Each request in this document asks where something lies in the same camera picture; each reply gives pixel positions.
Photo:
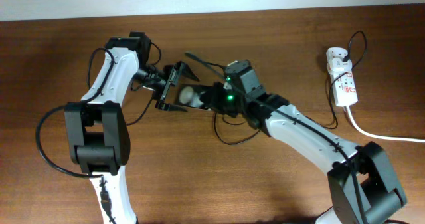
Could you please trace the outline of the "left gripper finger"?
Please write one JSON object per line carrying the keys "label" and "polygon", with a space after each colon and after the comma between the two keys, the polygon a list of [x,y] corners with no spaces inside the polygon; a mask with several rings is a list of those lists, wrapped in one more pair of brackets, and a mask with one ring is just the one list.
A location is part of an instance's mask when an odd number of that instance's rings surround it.
{"label": "left gripper finger", "polygon": [[195,81],[195,82],[199,82],[200,81],[200,79],[195,75],[195,73],[190,69],[190,67],[189,67],[189,65],[188,64],[186,64],[186,63],[184,63],[184,62],[181,62],[181,74],[184,76],[184,77],[186,77],[186,78],[188,78],[188,79],[190,79],[190,80],[193,80],[193,81]]}
{"label": "left gripper finger", "polygon": [[181,106],[167,103],[163,104],[163,110],[168,112],[187,112],[187,110]]}

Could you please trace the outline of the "black smartphone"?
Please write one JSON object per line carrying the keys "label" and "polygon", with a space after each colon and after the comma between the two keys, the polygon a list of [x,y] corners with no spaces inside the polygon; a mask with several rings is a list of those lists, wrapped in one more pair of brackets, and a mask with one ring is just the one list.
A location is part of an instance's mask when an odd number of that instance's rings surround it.
{"label": "black smartphone", "polygon": [[211,86],[182,84],[177,91],[174,104],[187,108],[196,108],[200,110],[210,110],[201,100],[201,96],[209,91]]}

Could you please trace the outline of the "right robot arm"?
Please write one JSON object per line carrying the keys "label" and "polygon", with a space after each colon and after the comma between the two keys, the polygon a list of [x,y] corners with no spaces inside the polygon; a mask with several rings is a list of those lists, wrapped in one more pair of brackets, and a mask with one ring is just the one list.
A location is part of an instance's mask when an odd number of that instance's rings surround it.
{"label": "right robot arm", "polygon": [[318,167],[328,179],[332,206],[316,223],[386,223],[407,196],[384,149],[360,146],[305,117],[285,98],[267,93],[250,63],[223,68],[220,81],[201,95],[207,108],[235,117],[281,141]]}

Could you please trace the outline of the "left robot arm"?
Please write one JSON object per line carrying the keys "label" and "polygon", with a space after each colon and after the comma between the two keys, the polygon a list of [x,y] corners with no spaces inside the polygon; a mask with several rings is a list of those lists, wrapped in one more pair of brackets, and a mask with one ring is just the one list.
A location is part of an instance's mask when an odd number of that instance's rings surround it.
{"label": "left robot arm", "polygon": [[159,70],[149,64],[152,41],[144,32],[112,37],[101,48],[102,68],[81,101],[64,108],[71,160],[93,185],[104,223],[138,223],[126,183],[131,141],[122,104],[133,82],[152,91],[156,108],[178,111],[165,98],[180,77],[198,78],[179,61]]}

